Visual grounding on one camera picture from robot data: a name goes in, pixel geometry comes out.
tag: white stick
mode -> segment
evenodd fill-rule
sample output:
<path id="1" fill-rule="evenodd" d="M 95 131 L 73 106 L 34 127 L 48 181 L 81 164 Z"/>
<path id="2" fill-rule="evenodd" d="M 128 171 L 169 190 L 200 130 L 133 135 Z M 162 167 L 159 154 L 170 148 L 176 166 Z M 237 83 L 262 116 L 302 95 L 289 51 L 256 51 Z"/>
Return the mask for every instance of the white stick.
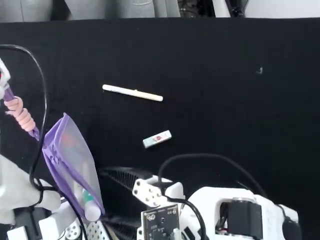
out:
<path id="1" fill-rule="evenodd" d="M 106 85 L 106 84 L 102 86 L 102 89 L 110 92 L 130 95 L 137 98 L 149 99 L 149 100 L 158 101 L 158 102 L 162 102 L 164 99 L 163 96 L 146 93 L 138 90 L 127 89 L 127 88 L 118 87 L 118 86 Z"/>

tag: black fabric surface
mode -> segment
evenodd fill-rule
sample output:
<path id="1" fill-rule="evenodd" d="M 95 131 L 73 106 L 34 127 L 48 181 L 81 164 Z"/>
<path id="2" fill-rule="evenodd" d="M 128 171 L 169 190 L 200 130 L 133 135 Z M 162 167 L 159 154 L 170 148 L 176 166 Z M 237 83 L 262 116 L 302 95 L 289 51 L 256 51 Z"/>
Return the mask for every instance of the black fabric surface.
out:
<path id="1" fill-rule="evenodd" d="M 176 154 L 222 154 L 252 173 L 272 201 L 297 210 L 304 239 L 315 239 L 319 24 L 319 19 L 14 23 L 0 25 L 0 43 L 34 52 L 49 84 L 47 130 L 68 113 L 97 168 L 157 173 Z M 11 71 L 12 89 L 39 125 L 43 90 L 36 67 L 21 53 L 0 55 Z M 103 92 L 102 84 L 159 94 L 164 101 Z M 1 154 L 27 171 L 36 142 L 4 111 L 2 106 Z M 143 139 L 165 130 L 172 133 L 170 141 L 144 149 Z M 37 174 L 53 182 L 44 162 Z M 165 176 L 181 181 L 187 196 L 201 186 L 232 187 L 236 181 L 255 190 L 218 160 L 176 162 Z M 134 211 L 127 196 L 111 192 L 104 179 L 100 184 L 107 211 Z"/>

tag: purple bag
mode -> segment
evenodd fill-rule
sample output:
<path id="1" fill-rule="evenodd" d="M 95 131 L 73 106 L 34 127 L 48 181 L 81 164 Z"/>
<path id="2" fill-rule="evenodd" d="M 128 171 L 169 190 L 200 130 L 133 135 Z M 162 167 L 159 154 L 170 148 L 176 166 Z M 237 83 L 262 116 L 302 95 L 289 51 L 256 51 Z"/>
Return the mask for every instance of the purple bag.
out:
<path id="1" fill-rule="evenodd" d="M 45 135 L 42 152 L 60 190 L 85 218 L 83 190 L 93 197 L 105 214 L 94 158 L 75 122 L 64 113 Z"/>

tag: wire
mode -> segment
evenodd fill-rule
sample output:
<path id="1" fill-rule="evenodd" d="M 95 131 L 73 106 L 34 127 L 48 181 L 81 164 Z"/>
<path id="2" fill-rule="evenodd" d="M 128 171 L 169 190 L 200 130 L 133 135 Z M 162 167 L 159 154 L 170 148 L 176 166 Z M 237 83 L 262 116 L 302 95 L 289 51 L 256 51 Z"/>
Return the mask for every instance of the wire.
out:
<path id="1" fill-rule="evenodd" d="M 22 6 L 22 0 L 20 0 L 20 7 L 21 7 L 22 21 L 25 22 L 25 15 L 24 15 L 24 10 L 23 10 L 23 6 Z"/>
<path id="2" fill-rule="evenodd" d="M 201 238 L 200 240 L 207 240 L 207 230 L 206 230 L 206 224 L 201 216 L 201 213 L 199 212 L 198 208 L 190 201 L 181 199 L 181 198 L 171 198 L 168 196 L 165 196 L 170 202 L 178 203 L 178 204 L 184 204 L 187 205 L 191 210 L 194 212 L 196 218 L 199 221 L 200 224 L 200 230 L 201 230 Z"/>
<path id="3" fill-rule="evenodd" d="M 61 237 L 59 237 L 57 240 L 61 240 L 66 234 L 66 230 L 63 231 L 63 233 L 61 234 Z"/>
<path id="4" fill-rule="evenodd" d="M 232 165 L 233 167 L 238 169 L 240 172 L 242 172 L 248 179 L 250 179 L 250 181 L 254 184 L 254 186 L 259 191 L 259 194 L 261 196 L 263 196 L 266 199 L 268 198 L 266 191 L 262 188 L 262 186 L 257 182 L 257 180 L 247 170 L 245 170 L 242 166 L 240 166 L 238 163 L 231 160 L 230 158 L 228 158 L 226 156 L 219 155 L 219 154 L 213 154 L 213 153 L 187 153 L 187 154 L 180 154 L 180 155 L 170 157 L 160 166 L 160 169 L 158 172 L 158 182 L 159 182 L 160 188 L 162 187 L 163 171 L 171 162 L 173 162 L 175 160 L 194 159 L 194 158 L 219 159 L 219 160 L 223 160 L 223 161 L 229 163 L 230 165 Z"/>
<path id="5" fill-rule="evenodd" d="M 48 109 L 49 109 L 48 86 L 47 86 L 47 81 L 45 79 L 45 75 L 44 75 L 44 73 L 42 71 L 42 68 L 40 67 L 40 64 L 37 61 L 37 59 L 34 56 L 34 54 L 30 50 L 28 50 L 27 48 L 25 48 L 23 46 L 14 45 L 14 44 L 0 44 L 0 50 L 1 49 L 3 49 L 3 50 L 15 50 L 15 51 L 19 51 L 19 52 L 23 52 L 23 53 L 28 54 L 32 58 L 32 60 L 34 61 L 36 67 L 38 68 L 40 76 L 41 76 L 41 81 L 42 81 L 42 86 L 43 86 L 44 114 L 43 114 L 43 119 L 42 119 L 40 132 L 39 132 L 39 141 L 38 141 L 38 144 L 37 144 L 37 147 L 36 147 L 35 156 L 34 156 L 34 159 L 32 161 L 32 164 L 31 164 L 30 170 L 29 170 L 29 181 L 30 181 L 31 185 L 34 188 L 36 188 L 38 191 L 40 191 L 40 200 L 42 200 L 44 191 L 54 191 L 54 192 L 59 193 L 61 196 L 63 196 L 69 202 L 69 204 L 72 207 L 76 217 L 79 219 L 80 225 L 81 225 L 81 227 L 83 229 L 84 239 L 88 240 L 88 236 L 87 236 L 87 233 L 86 233 L 84 222 L 82 221 L 81 216 L 77 212 L 75 206 L 72 204 L 72 202 L 70 201 L 68 196 L 65 195 L 62 191 L 60 191 L 59 189 L 57 189 L 57 188 L 55 188 L 53 186 L 42 186 L 40 181 L 38 181 L 39 184 L 36 184 L 36 182 L 35 182 L 34 174 L 35 174 L 35 170 L 37 168 L 37 165 L 38 165 L 38 162 L 40 160 L 41 153 L 42 153 L 42 147 L 43 147 L 44 140 L 45 140 L 45 130 L 46 130 L 46 127 L 47 127 L 47 122 L 48 122 Z"/>
<path id="6" fill-rule="evenodd" d="M 260 194 L 267 198 L 267 194 L 265 190 L 260 186 L 260 184 L 255 180 L 255 178 L 248 172 L 246 171 L 242 166 L 237 164 L 235 161 L 231 160 L 230 158 L 226 156 L 222 156 L 219 154 L 213 154 L 213 153 L 187 153 L 187 154 L 180 154 L 176 156 L 172 156 L 168 158 L 164 163 L 160 166 L 159 172 L 158 172 L 158 184 L 161 190 L 161 193 L 163 196 L 167 197 L 167 199 L 170 202 L 175 202 L 175 203 L 180 203 L 180 204 L 185 204 L 191 208 L 191 210 L 194 212 L 196 218 L 199 221 L 200 224 L 200 230 L 201 230 L 201 239 L 200 240 L 206 240 L 206 224 L 204 222 L 204 219 L 202 218 L 199 210 L 195 205 L 193 205 L 191 202 L 185 199 L 179 199 L 179 198 L 171 198 L 165 195 L 165 189 L 163 188 L 163 183 L 162 183 L 162 176 L 165 168 L 172 163 L 173 161 L 176 160 L 181 160 L 181 159 L 194 159 L 194 158 L 207 158 L 207 159 L 220 159 L 223 160 L 232 166 L 234 166 L 236 169 L 238 169 L 240 172 L 242 172 L 244 175 L 246 175 L 252 183 L 255 185 L 255 187 L 259 190 Z"/>
<path id="7" fill-rule="evenodd" d="M 45 75 L 44 75 L 44 73 L 42 71 L 42 68 L 40 67 L 39 62 L 37 61 L 36 57 L 33 55 L 33 53 L 31 51 L 29 51 L 28 49 L 26 49 L 23 46 L 14 45 L 14 44 L 1 44 L 0 45 L 0 49 L 15 50 L 15 51 L 19 51 L 19 52 L 23 52 L 23 53 L 28 54 L 32 58 L 32 60 L 34 61 L 36 67 L 38 68 L 40 76 L 41 76 L 41 81 L 42 81 L 42 86 L 43 86 L 44 113 L 43 113 L 42 124 L 41 124 L 40 132 L 39 132 L 39 141 L 38 141 L 38 144 L 37 144 L 37 147 L 36 147 L 35 156 L 33 158 L 33 161 L 32 161 L 31 167 L 30 167 L 30 171 L 29 171 L 30 183 L 37 190 L 40 191 L 42 188 L 38 184 L 35 183 L 34 173 L 35 173 L 37 164 L 39 162 L 40 155 L 42 153 L 42 146 L 44 144 L 44 139 L 45 139 L 45 129 L 46 129 L 46 126 L 47 126 L 47 121 L 48 121 L 49 100 L 48 100 L 47 81 L 45 79 Z"/>

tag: purple handle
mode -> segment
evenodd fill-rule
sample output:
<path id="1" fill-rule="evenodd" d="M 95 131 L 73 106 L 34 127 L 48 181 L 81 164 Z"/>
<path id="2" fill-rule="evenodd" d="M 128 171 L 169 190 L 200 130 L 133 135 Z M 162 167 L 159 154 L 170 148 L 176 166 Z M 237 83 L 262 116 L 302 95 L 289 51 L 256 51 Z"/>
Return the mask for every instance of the purple handle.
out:
<path id="1" fill-rule="evenodd" d="M 12 92 L 11 88 L 8 87 L 5 91 L 4 91 L 4 97 L 3 100 L 6 102 L 9 102 L 11 100 L 15 99 L 15 95 Z"/>
<path id="2" fill-rule="evenodd" d="M 5 102 L 9 102 L 11 100 L 14 100 L 15 99 L 15 95 L 14 93 L 12 92 L 11 88 L 8 87 L 5 91 L 4 91 L 4 96 L 3 96 L 3 100 Z M 35 139 L 37 139 L 39 141 L 39 129 L 37 127 L 35 127 L 33 130 L 29 131 L 28 132 L 29 135 Z"/>

